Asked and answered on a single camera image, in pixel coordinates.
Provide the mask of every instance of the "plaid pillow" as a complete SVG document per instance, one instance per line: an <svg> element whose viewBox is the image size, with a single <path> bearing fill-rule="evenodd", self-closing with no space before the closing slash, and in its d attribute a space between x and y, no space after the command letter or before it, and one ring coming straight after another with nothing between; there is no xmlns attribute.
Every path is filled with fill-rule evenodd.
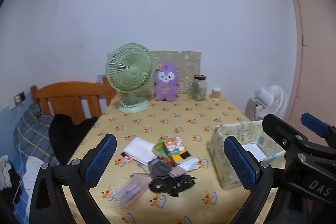
<svg viewBox="0 0 336 224"><path fill-rule="evenodd" d="M53 117L45 115L37 104L30 105L23 114L13 132L14 145L23 164L29 156L39 158L51 166L59 164L49 141L52 121Z"/></svg>

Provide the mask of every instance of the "door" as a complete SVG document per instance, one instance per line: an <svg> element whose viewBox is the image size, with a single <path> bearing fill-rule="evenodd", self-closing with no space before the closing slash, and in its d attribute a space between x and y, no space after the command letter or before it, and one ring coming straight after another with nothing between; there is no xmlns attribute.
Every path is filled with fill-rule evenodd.
<svg viewBox="0 0 336 224"><path fill-rule="evenodd" d="M288 123L311 142L325 140L301 125L305 112L336 126L336 1L293 0L300 45L297 85L293 87Z"/></svg>

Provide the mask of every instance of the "purple plush toy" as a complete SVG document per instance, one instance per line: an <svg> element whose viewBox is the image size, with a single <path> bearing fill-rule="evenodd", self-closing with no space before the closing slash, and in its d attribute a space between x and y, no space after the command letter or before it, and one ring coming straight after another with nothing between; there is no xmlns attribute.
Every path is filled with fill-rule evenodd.
<svg viewBox="0 0 336 224"><path fill-rule="evenodd" d="M177 80L179 75L176 66L173 63L165 63L155 73L155 97L157 101L175 101L179 88L177 87Z"/></svg>

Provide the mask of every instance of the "patterned tablecloth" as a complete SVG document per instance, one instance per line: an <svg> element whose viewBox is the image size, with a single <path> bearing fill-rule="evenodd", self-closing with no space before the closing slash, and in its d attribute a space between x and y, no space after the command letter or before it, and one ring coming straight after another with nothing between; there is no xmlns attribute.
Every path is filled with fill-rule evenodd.
<svg viewBox="0 0 336 224"><path fill-rule="evenodd" d="M217 102L208 98L198 102L181 94L175 102L152 100L147 110L134 114L119 112L115 107L118 100L120 97L117 96L107 107L72 157L83 158L106 133L116 136L117 151L97 187L90 189L108 220L111 223L138 224L229 223L244 204L249 191L242 187L227 191L221 188L206 144L216 125L247 122L248 119L224 97ZM118 208L110 198L111 191L122 186L132 173L143 172L137 162L126 163L119 155L134 136L152 143L180 136L191 155L199 158L200 167L190 173L197 178L196 185L177 198L148 190L128 208ZM84 223L68 187L63 189L76 222ZM274 191L257 223L266 216L273 197Z"/></svg>

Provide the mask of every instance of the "jar lid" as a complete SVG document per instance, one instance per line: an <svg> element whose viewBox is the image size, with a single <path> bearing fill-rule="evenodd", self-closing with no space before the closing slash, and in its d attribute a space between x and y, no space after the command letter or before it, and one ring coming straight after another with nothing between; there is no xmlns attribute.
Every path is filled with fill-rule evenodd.
<svg viewBox="0 0 336 224"><path fill-rule="evenodd" d="M196 79L196 80L205 80L206 76L205 75L194 75L194 79Z"/></svg>

